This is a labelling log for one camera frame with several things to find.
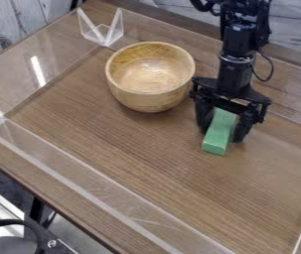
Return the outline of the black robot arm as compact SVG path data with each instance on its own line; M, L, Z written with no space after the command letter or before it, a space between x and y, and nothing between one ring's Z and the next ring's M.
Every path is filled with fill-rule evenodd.
M191 96L196 102L198 124L203 131L212 127L216 109L239 116L232 141L240 143L255 124L263 123L270 97L251 85L256 76L263 82L271 80L275 67L267 78L255 71L256 54L274 64L262 51L268 44L271 0L191 0L202 12L222 18L219 77L193 77Z

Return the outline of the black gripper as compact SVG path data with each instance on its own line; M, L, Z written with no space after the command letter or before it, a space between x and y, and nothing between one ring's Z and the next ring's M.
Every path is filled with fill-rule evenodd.
M251 85L243 88L239 94L226 92L218 88L218 81L216 78L210 77L196 76L193 78L191 97L196 102L198 124L202 132L207 133L215 118L215 107L238 115L248 109L255 109L254 114L243 113L235 126L232 141L240 143L250 133L252 125L264 122L272 100Z

